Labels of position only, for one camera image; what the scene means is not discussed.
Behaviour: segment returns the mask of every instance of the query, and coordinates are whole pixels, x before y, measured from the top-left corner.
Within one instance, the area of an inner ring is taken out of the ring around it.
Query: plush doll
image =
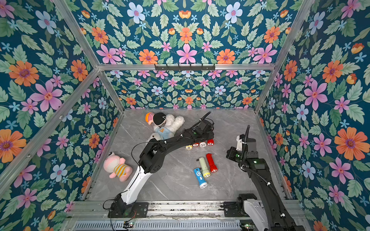
[[[109,178],[115,178],[118,176],[121,182],[128,179],[132,173],[132,168],[126,165],[125,161],[125,158],[115,155],[114,152],[109,153],[108,158],[103,164],[104,170],[111,173]]]
[[[182,116],[178,116],[175,118],[171,114],[165,115],[162,112],[156,114],[154,114],[153,112],[149,112],[145,116],[145,120],[146,122],[148,122],[148,124],[153,124],[153,129],[155,131],[155,133],[150,136],[148,141],[153,138],[155,138],[156,140],[165,140],[174,137],[175,132],[185,122],[185,119]]]

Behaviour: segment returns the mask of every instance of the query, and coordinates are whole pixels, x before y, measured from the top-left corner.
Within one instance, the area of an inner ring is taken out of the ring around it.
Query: aluminum frame
[[[302,2],[302,5],[300,7],[300,9],[298,10],[298,13],[297,13],[297,16],[296,18],[294,19],[294,22],[292,24],[292,27],[291,27],[291,30],[285,40],[285,43],[282,47],[282,49],[280,50],[280,53],[276,59],[276,68],[272,71],[272,73],[270,74],[270,77],[268,78],[266,84],[265,84],[265,87],[263,88],[260,96],[259,96],[259,100],[258,100],[258,103],[255,107],[255,112],[258,113],[259,109],[261,108],[263,102],[265,101],[273,83],[274,83],[274,79],[275,77],[279,74],[279,71],[284,63],[284,60],[286,58],[286,56],[288,55],[288,52],[291,48],[291,46],[293,45],[294,43],[294,40],[296,39],[297,37],[297,34],[299,32],[299,30],[301,29],[302,25],[303,25],[303,22],[304,20],[306,19],[308,13],[310,12],[310,9],[311,9],[311,6],[312,4],[315,2],[315,0],[303,0]]]
[[[52,115],[45,125],[28,142],[25,148],[14,158],[0,175],[0,197],[8,190],[18,177],[19,173],[28,165],[32,157],[43,146],[45,140],[54,132],[62,118],[81,98],[86,89],[93,83],[98,75],[98,70],[93,69],[73,93],[63,102],[62,106]]]

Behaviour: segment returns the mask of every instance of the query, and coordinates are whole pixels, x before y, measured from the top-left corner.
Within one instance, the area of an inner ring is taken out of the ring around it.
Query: blue flower
[[[220,15],[225,16],[225,14],[227,14],[227,12],[225,11],[225,8],[224,8],[222,11],[220,11]]]
[[[144,9],[143,14],[145,14],[145,16],[149,17],[149,13],[150,13],[150,11],[148,11],[148,10]]]
[[[362,52],[359,53],[359,56],[358,57],[355,57],[354,59],[356,59],[356,63],[358,63],[359,61],[363,62],[364,59],[367,55],[362,55]]]
[[[340,121],[339,123],[341,124],[341,126],[340,126],[341,128],[343,128],[343,127],[347,128],[347,126],[349,125],[349,123],[346,123],[346,119],[344,119],[343,122]]]
[[[10,105],[9,108],[13,108],[13,112],[15,112],[16,110],[19,110],[19,106],[20,104],[13,102],[13,105]]]
[[[10,47],[9,43],[5,44],[1,42],[1,44],[3,45],[3,50],[7,50],[8,52],[10,52],[10,50],[13,50],[13,48]]]
[[[36,227],[37,223],[39,223],[39,222],[40,222],[40,221],[39,221],[39,219],[40,219],[40,217],[38,217],[38,218],[33,218],[33,222],[31,223],[31,225],[33,225],[34,227]]]
[[[40,171],[38,171],[37,173],[33,174],[33,176],[35,177],[34,180],[40,179],[40,176],[41,175],[42,175],[42,173],[40,173]]]
[[[18,125],[16,125],[17,121],[13,121],[11,122],[10,120],[7,120],[6,123],[8,125],[5,126],[5,128],[10,128],[10,130],[13,130],[14,127],[18,127]]]

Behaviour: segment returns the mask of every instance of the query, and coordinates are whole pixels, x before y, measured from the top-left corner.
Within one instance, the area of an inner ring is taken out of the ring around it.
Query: pink flower
[[[169,50],[172,49],[169,43],[166,43],[166,42],[163,42],[162,48],[163,48],[163,51],[167,51],[167,52],[169,52]]]
[[[303,81],[303,83],[305,84],[305,88],[307,86],[311,86],[311,82],[313,81],[313,78],[312,78],[312,75],[309,75],[305,77],[305,81]]]
[[[209,42],[203,43],[202,49],[204,50],[204,52],[210,51],[211,50],[210,48],[212,48],[212,45],[209,44]]]
[[[168,80],[168,85],[171,87],[177,86],[177,81],[172,78],[171,80]]]
[[[30,99],[37,102],[42,101],[40,104],[40,109],[42,112],[45,112],[49,109],[49,104],[54,110],[57,110],[62,105],[62,101],[60,101],[60,99],[57,97],[61,96],[63,91],[60,89],[55,89],[53,91],[53,83],[51,81],[46,81],[46,89],[41,84],[35,84],[35,86],[41,94],[33,93],[30,96]]]
[[[329,190],[331,191],[329,193],[329,196],[334,198],[334,202],[338,204],[340,201],[341,203],[344,203],[343,196],[344,192],[338,191],[338,186],[334,185],[334,188],[332,186],[329,186]]]
[[[14,187],[18,188],[21,185],[23,179],[27,181],[32,180],[32,174],[29,172],[35,170],[35,168],[36,168],[36,165],[30,165],[27,168],[25,168],[23,171],[21,171],[21,173],[18,175],[18,177],[14,181]]]
[[[90,109],[91,105],[89,105],[88,103],[83,103],[82,107],[83,107],[82,111],[85,112],[86,114],[91,111],[91,109]]]
[[[138,71],[138,76],[142,76],[144,79],[147,78],[147,76],[150,76],[149,71]]]
[[[325,151],[327,153],[332,153],[332,149],[329,148],[329,146],[328,146],[329,144],[332,143],[332,140],[329,139],[329,138],[327,138],[327,139],[324,140],[324,134],[323,133],[321,133],[319,135],[319,138],[320,139],[318,139],[317,137],[314,137],[313,138],[313,141],[315,141],[315,143],[317,144],[313,148],[315,150],[320,150],[321,156],[324,156],[325,155]]]
[[[64,82],[62,80],[60,80],[60,76],[56,76],[56,75],[53,75],[53,78],[50,79],[51,82],[53,82],[53,86],[58,86],[59,88],[62,87],[61,84],[63,84]]]
[[[122,50],[121,47],[119,49],[116,48],[116,55],[119,55],[121,58],[126,57],[125,53],[126,53],[126,51]]]
[[[195,58],[193,56],[197,54],[197,51],[196,50],[190,51],[189,44],[184,45],[184,51],[180,50],[180,51],[176,51],[176,53],[182,56],[179,59],[179,63],[184,63],[185,61],[186,61],[186,64],[189,64],[189,62],[195,63]]]
[[[291,89],[289,89],[290,88],[290,84],[284,84],[284,88],[283,89],[281,89],[281,92],[283,93],[283,98],[284,97],[286,97],[286,98],[288,98],[289,97],[289,93],[291,93],[292,92],[292,90]]]
[[[335,100],[334,102],[336,104],[336,106],[334,107],[334,109],[335,110],[339,110],[339,113],[342,114],[343,109],[344,110],[349,110],[349,107],[347,105],[349,104],[350,100],[349,99],[344,100],[344,96],[342,96],[340,98],[340,101],[339,100]]]
[[[37,196],[34,196],[37,193],[37,189],[30,190],[27,188],[24,191],[24,195],[20,195],[17,197],[17,199],[20,201],[17,208],[20,208],[24,205],[25,208],[28,208],[31,204],[31,201],[35,201],[37,199]]]
[[[300,144],[299,146],[303,146],[304,148],[307,148],[307,145],[310,144],[310,142],[308,142],[308,136],[304,136],[303,134],[301,134],[301,138],[298,139],[300,141]]]
[[[333,177],[339,176],[339,180],[340,182],[342,182],[342,184],[346,182],[346,178],[349,180],[354,179],[353,175],[350,172],[347,172],[347,170],[351,168],[351,165],[349,163],[344,163],[342,165],[342,161],[338,157],[335,159],[335,163],[337,164],[334,164],[333,162],[329,163],[330,167],[332,169],[335,169],[334,171],[332,171]]]
[[[96,77],[95,79],[94,79],[94,81],[93,81],[93,83],[92,83],[92,87],[93,88],[96,88],[97,86],[100,86],[100,84],[99,84],[99,78],[98,77]]]
[[[205,78],[203,78],[203,80],[201,80],[199,82],[201,83],[201,86],[205,87],[205,86],[209,85],[208,81],[209,81],[208,79],[206,80]]]
[[[11,13],[11,11],[14,11],[15,9],[11,5],[6,4],[6,0],[0,0],[0,16],[5,18],[6,15],[8,15],[11,18],[14,18],[14,15]]]
[[[122,59],[118,56],[115,56],[116,50],[114,48],[110,48],[108,51],[108,48],[104,46],[103,44],[100,45],[100,48],[103,51],[96,51],[98,55],[103,56],[103,63],[111,63],[111,64],[116,64],[116,61],[121,61]]]
[[[238,85],[242,85],[243,84],[243,79],[240,77],[239,79],[236,79],[235,80],[235,84],[238,86]]]
[[[56,145],[58,146],[59,145],[59,149],[62,149],[63,146],[64,147],[67,147],[67,142],[69,141],[69,139],[67,139],[65,136],[63,137],[58,137],[58,142],[56,143]]]
[[[154,73],[157,73],[155,77],[164,79],[165,76],[168,76],[168,73],[166,71],[154,71]]]
[[[271,50],[272,49],[272,43],[270,43],[267,47],[266,50],[263,49],[262,47],[258,48],[258,53],[260,55],[256,55],[253,60],[258,61],[258,63],[270,63],[272,62],[272,58],[270,56],[275,55],[278,51],[277,50]]]
[[[252,56],[252,57],[254,57],[254,55],[256,55],[257,53],[258,53],[258,49],[257,48],[254,48],[254,47],[252,47],[252,49],[251,50],[249,50],[248,51],[248,56]]]
[[[283,103],[283,105],[281,105],[281,111],[286,113],[288,111],[288,105],[289,104],[286,104],[285,102]]]
[[[274,153],[274,155],[278,155],[278,153],[276,152],[276,147],[278,146],[276,143],[274,143],[273,141],[272,141],[272,138],[271,138],[271,135],[269,134],[269,136],[270,136],[270,138],[269,137],[267,137],[267,139],[270,141],[270,146],[271,146],[271,148],[272,148],[272,152]]]
[[[284,160],[284,158],[283,158],[283,157],[280,157],[279,162],[280,162],[280,164],[281,164],[282,166],[284,166],[284,165],[285,165],[285,160]]]
[[[141,85],[142,85],[141,79],[137,79],[137,78],[135,78],[135,79],[134,79],[134,84],[135,84],[135,85],[138,85],[138,86],[141,86]]]
[[[222,72],[222,70],[214,70],[210,73],[208,73],[208,76],[212,76],[212,79],[215,79],[216,77],[220,77],[220,73]]]
[[[312,108],[316,111],[319,107],[319,102],[326,102],[327,97],[325,94],[320,94],[321,92],[325,91],[327,83],[320,84],[319,87],[317,87],[317,81],[313,80],[311,84],[311,90],[305,89],[305,95],[309,96],[306,101],[305,105],[310,105],[312,103]]]
[[[230,71],[227,71],[226,73],[226,76],[229,76],[230,78],[234,77],[238,75],[238,71],[237,70],[230,70]]]
[[[38,108],[36,107],[37,102],[32,102],[30,98],[27,99],[27,102],[23,101],[21,102],[21,104],[24,106],[24,108],[22,108],[22,111],[28,111],[30,115],[33,114],[33,111],[38,111]]]
[[[341,11],[344,12],[341,19],[344,19],[346,16],[349,18],[352,17],[353,11],[357,10],[361,6],[361,3],[358,0],[348,0],[347,4],[348,6],[344,6],[341,9]]]
[[[37,155],[38,156],[42,156],[42,154],[44,153],[44,151],[46,151],[46,152],[50,151],[50,147],[47,146],[48,144],[50,144],[50,142],[51,142],[51,139],[50,138],[46,139],[46,141],[43,144],[43,146],[37,151]]]
[[[212,0],[202,0],[202,2],[207,2],[209,6],[212,4]]]
[[[277,76],[274,79],[274,81],[275,81],[275,87],[277,87],[277,88],[280,87],[280,84],[283,83],[282,78],[283,78],[283,74],[281,74],[281,75],[277,74]]]
[[[86,89],[86,91],[82,94],[82,98],[84,99],[85,97],[86,98],[90,98],[90,95],[89,95],[89,93],[91,92],[91,90],[90,89]]]

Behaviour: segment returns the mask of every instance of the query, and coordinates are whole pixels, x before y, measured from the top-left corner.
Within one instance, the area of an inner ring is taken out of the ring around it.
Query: white plush teddy bear
[[[146,115],[145,120],[148,124],[153,123],[153,133],[150,138],[156,140],[165,140],[175,136],[175,132],[184,124],[185,119],[182,116],[174,117],[171,114],[165,115],[162,112],[154,114],[150,112]]]

